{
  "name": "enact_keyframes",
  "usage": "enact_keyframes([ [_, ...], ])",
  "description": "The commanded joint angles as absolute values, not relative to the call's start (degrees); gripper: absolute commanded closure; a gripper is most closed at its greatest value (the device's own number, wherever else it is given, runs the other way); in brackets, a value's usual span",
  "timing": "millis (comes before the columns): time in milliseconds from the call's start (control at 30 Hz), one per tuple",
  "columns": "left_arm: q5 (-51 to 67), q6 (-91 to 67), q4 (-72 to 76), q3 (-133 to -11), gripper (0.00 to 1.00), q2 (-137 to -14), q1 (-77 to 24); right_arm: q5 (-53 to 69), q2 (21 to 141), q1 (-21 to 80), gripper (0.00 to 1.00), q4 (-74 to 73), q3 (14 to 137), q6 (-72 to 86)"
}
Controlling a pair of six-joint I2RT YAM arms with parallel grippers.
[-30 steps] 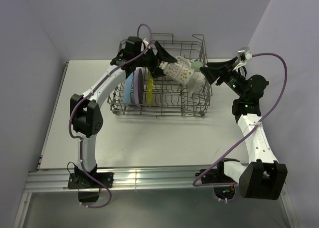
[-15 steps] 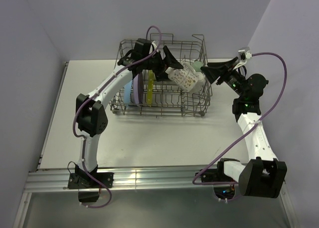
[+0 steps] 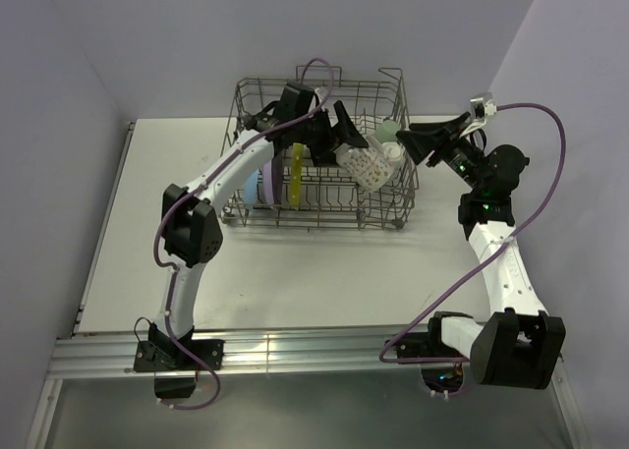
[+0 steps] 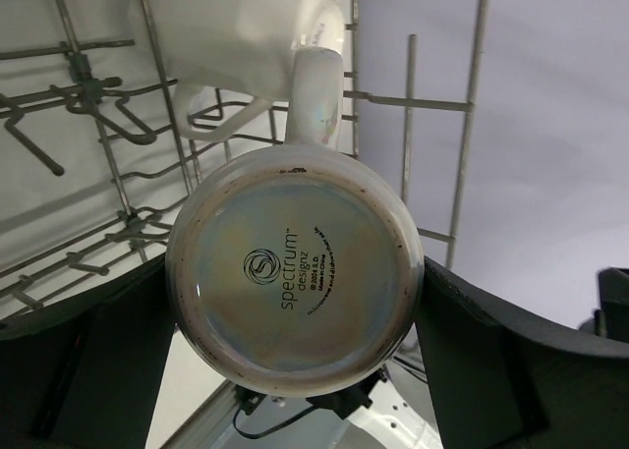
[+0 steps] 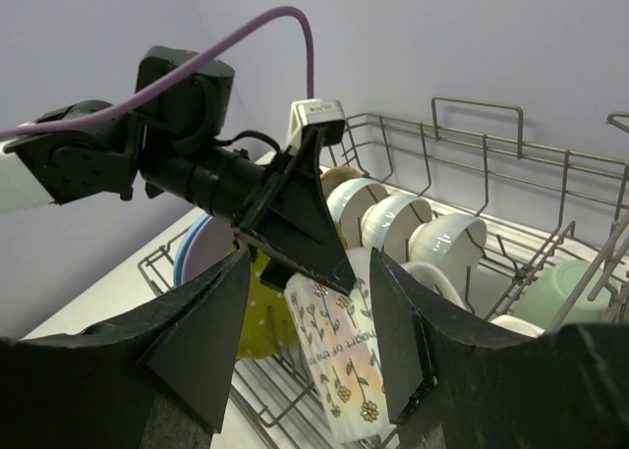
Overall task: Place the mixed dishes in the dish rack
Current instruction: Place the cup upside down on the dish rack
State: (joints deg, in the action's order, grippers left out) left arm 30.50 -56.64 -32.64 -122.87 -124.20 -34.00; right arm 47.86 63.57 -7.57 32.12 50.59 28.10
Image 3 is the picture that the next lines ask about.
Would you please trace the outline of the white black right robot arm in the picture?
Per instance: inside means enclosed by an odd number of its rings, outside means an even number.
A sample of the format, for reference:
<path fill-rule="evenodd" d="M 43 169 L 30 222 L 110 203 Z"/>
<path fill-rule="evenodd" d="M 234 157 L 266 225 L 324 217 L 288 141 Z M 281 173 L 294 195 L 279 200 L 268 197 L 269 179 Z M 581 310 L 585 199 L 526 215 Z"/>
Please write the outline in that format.
<path fill-rule="evenodd" d="M 485 280 L 490 317 L 484 324 L 464 312 L 429 306 L 419 320 L 386 341 L 382 362 L 399 365 L 467 363 L 474 381 L 542 390 L 551 381 L 566 336 L 561 318 L 548 314 L 537 296 L 516 241 L 522 227 L 512 213 L 511 194 L 530 159 L 502 144 L 484 152 L 470 140 L 482 129 L 468 113 L 440 123 L 414 123 L 397 133 L 415 164 L 447 164 L 471 188 L 458 207 L 458 222 L 479 264 L 441 297 L 442 304 L 468 280 Z"/>

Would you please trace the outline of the lilac plastic plate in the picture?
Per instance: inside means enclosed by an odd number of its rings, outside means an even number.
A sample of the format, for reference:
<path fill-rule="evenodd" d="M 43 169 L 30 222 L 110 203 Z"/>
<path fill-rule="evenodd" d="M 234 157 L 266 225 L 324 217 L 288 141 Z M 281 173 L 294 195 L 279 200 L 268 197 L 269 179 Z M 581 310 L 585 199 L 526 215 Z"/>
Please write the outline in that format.
<path fill-rule="evenodd" d="M 281 203 L 283 179 L 283 160 L 280 156 L 262 167 L 262 188 L 267 205 L 275 206 Z"/>

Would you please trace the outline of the cream white mug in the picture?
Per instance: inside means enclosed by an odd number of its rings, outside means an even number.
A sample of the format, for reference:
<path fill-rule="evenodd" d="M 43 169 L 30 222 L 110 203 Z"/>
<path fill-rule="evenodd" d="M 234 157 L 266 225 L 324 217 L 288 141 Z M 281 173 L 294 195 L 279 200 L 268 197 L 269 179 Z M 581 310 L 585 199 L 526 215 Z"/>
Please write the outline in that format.
<path fill-rule="evenodd" d="M 398 169 L 404 162 L 405 149 L 397 142 L 389 141 L 382 145 L 387 162 L 393 169 Z"/>

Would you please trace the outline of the green polka-dot plate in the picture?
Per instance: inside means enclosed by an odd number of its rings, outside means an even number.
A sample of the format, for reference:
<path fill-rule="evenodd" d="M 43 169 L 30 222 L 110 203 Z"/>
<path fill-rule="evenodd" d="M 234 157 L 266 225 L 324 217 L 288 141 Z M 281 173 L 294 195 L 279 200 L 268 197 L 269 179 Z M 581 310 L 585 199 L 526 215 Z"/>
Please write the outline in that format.
<path fill-rule="evenodd" d="M 305 146 L 294 143 L 291 150 L 291 173 L 288 188 L 288 200 L 292 209 L 300 208 L 302 168 Z"/>

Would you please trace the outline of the floral mug orange inside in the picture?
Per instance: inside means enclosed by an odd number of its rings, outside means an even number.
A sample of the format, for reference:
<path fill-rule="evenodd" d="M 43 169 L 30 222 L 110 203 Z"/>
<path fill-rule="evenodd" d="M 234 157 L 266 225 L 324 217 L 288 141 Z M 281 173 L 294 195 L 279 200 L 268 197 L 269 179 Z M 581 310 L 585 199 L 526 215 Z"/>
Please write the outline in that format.
<path fill-rule="evenodd" d="M 370 192 L 378 191 L 394 175 L 394 166 L 389 162 L 382 144 L 373 136 L 367 135 L 367 148 L 342 144 L 335 150 L 337 164 L 354 181 Z"/>

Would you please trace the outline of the blue plastic plate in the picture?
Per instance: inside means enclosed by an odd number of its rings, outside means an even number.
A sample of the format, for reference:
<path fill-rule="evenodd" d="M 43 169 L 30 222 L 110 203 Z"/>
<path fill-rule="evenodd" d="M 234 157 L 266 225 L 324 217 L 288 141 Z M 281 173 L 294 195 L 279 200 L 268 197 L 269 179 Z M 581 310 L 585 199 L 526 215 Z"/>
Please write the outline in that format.
<path fill-rule="evenodd" d="M 259 205 L 258 179 L 259 170 L 256 170 L 245 182 L 243 196 L 247 212 L 253 211 Z"/>

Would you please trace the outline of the green cup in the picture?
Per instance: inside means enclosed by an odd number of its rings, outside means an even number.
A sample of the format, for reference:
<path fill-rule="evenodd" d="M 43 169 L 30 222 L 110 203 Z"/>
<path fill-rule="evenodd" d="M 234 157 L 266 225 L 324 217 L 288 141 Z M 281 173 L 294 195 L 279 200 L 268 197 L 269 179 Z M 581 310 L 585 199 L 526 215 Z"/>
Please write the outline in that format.
<path fill-rule="evenodd" d="M 391 119 L 383 120 L 373 132 L 373 137 L 381 144 L 397 142 L 400 125 Z"/>

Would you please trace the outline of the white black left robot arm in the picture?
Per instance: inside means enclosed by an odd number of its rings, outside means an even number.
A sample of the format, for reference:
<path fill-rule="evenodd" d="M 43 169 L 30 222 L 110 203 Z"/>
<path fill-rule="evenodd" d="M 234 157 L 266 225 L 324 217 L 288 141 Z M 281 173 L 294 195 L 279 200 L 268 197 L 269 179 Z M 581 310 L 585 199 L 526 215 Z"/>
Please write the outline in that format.
<path fill-rule="evenodd" d="M 219 217 L 230 197 L 265 164 L 295 143 L 305 145 L 315 160 L 331 162 L 343 146 L 364 148 L 367 141 L 345 106 L 333 105 L 334 120 L 307 85 L 288 83 L 278 99 L 242 119 L 242 132 L 208 171 L 185 186 L 163 193 L 161 222 L 153 258 L 171 275 L 157 318 L 138 344 L 136 372 L 195 369 L 208 358 L 220 367 L 217 344 L 193 341 L 194 307 L 206 265 L 217 255 L 223 235 Z"/>

